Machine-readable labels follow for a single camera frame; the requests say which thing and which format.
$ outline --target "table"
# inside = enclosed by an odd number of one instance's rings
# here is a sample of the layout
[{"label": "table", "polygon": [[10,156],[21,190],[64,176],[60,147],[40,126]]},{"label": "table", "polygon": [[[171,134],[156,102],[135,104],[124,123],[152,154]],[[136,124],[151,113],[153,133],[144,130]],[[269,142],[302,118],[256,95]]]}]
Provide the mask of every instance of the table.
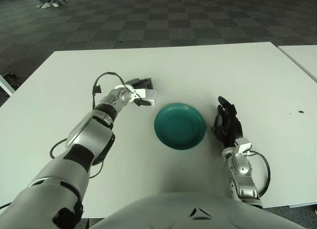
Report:
[{"label": "table", "polygon": [[[83,217],[107,217],[163,192],[223,196],[222,146],[209,128],[219,95],[235,104],[244,136],[270,163],[264,206],[317,201],[317,85],[273,44],[245,43],[54,52],[0,108],[0,204],[10,202],[50,161],[52,145],[91,109],[92,85],[106,71],[125,81],[151,77],[158,98],[152,107],[130,103],[118,115],[116,141],[102,172],[89,183]],[[96,101],[118,84],[115,77],[102,78],[103,94]],[[190,150],[172,150],[155,135],[156,114],[174,102],[195,107],[206,121],[205,138]],[[261,188],[264,163],[259,157],[250,162]]]},{"label": "table", "polygon": [[317,82],[317,45],[280,46],[278,48]]}]

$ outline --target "black joint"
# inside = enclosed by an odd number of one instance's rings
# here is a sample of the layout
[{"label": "black joint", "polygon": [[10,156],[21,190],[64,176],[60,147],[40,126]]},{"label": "black joint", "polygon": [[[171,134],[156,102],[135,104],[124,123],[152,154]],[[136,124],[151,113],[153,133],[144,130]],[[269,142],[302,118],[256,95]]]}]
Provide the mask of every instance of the black joint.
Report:
[{"label": "black joint", "polygon": [[94,154],[86,147],[74,144],[70,151],[64,156],[65,160],[71,160],[80,164],[88,172],[90,163],[93,161]]},{"label": "black joint", "polygon": [[94,110],[99,110],[108,114],[112,121],[114,122],[115,118],[117,117],[117,110],[110,104],[98,104]]},{"label": "black joint", "polygon": [[60,229],[74,228],[83,215],[84,208],[80,200],[77,200],[73,209],[74,213],[68,208],[60,209],[53,217],[53,223]]}]

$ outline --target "white sneaker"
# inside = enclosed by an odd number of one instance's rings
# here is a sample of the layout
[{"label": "white sneaker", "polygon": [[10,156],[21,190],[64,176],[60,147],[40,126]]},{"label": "white sneaker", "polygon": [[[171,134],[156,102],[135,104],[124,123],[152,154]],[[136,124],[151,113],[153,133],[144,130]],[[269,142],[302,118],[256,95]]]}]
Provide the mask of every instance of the white sneaker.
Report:
[{"label": "white sneaker", "polygon": [[46,2],[45,4],[43,4],[42,9],[48,8],[48,7],[50,7],[50,6],[51,6],[51,5],[50,5],[48,2]]},{"label": "white sneaker", "polygon": [[53,6],[54,7],[59,7],[59,2],[57,1],[57,2],[53,3]]}]

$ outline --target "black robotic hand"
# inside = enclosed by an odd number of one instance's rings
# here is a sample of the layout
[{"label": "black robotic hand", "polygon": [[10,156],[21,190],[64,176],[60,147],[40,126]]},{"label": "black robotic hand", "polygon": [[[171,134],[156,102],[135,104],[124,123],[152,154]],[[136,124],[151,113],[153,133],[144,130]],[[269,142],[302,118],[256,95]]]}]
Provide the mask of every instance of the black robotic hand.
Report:
[{"label": "black robotic hand", "polygon": [[243,137],[241,123],[236,117],[236,108],[221,96],[218,97],[218,101],[218,114],[211,130],[225,148],[234,147],[235,139]]}]

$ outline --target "teal bowl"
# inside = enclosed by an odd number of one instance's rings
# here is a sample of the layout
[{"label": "teal bowl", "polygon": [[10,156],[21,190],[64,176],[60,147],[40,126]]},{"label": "teal bowl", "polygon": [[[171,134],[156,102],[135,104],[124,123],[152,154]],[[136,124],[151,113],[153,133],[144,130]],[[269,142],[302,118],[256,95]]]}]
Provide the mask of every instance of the teal bowl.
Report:
[{"label": "teal bowl", "polygon": [[175,150],[197,146],[205,136],[206,124],[202,115],[187,104],[170,104],[162,108],[154,121],[159,140]]}]

